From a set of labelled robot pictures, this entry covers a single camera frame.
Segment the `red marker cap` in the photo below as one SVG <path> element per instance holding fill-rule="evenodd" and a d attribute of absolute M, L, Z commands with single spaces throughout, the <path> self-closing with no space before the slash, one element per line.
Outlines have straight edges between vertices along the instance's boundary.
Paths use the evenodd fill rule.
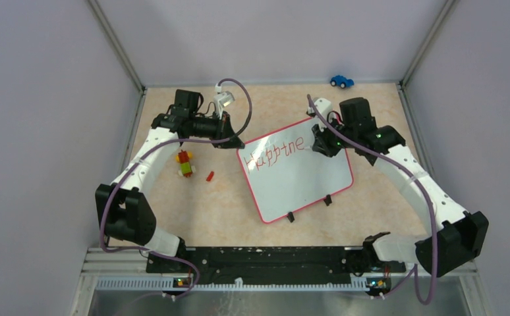
<path fill-rule="evenodd" d="M 211 172 L 209 173 L 209 175 L 207 176 L 206 181 L 207 181 L 207 182 L 210 182 L 210 181 L 212 180 L 213 176 L 214 176 L 214 172 L 213 172 L 213 171 L 211 171 Z"/>

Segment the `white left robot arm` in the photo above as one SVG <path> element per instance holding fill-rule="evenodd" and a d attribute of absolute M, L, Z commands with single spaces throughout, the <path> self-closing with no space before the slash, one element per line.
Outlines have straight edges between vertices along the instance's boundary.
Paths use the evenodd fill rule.
<path fill-rule="evenodd" d="M 146 140 L 124 171 L 95 192 L 100 238 L 128 241 L 140 250 L 162 254 L 161 262 L 171 272 L 184 269 L 187 255 L 179 249 L 178 236 L 158 227 L 147 200 L 167 160 L 178 154 L 185 142 L 244 148 L 225 111 L 235 100 L 233 94 L 217 88 L 211 115 L 198 112 L 203 100 L 201 93 L 177 90 L 168 112 L 153 120 Z"/>

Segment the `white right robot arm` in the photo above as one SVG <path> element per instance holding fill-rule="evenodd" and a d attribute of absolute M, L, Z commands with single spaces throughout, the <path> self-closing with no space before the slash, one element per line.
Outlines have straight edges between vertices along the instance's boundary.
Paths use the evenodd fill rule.
<path fill-rule="evenodd" d="M 420 265 L 435 277 L 476 259 L 489 227 L 480 211 L 471 213 L 452 199 L 424 170 L 394 127 L 379 127 L 363 97 L 344 100 L 335 113 L 324 98 L 308 98 L 307 113 L 316 118 L 312 151 L 334 157 L 353 149 L 385 175 L 418 215 L 425 236 L 381 232 L 364 240 L 362 263 L 380 271 L 388 261 Z"/>

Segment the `red framed whiteboard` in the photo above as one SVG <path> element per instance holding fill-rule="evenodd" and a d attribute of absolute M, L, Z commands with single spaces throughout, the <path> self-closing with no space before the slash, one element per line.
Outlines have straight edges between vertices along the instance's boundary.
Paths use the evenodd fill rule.
<path fill-rule="evenodd" d="M 237 159 L 263 223 L 282 219 L 289 211 L 350 188 L 353 172 L 348 153 L 335 157 L 305 151 L 314 143 L 307 118 L 246 142 Z"/>

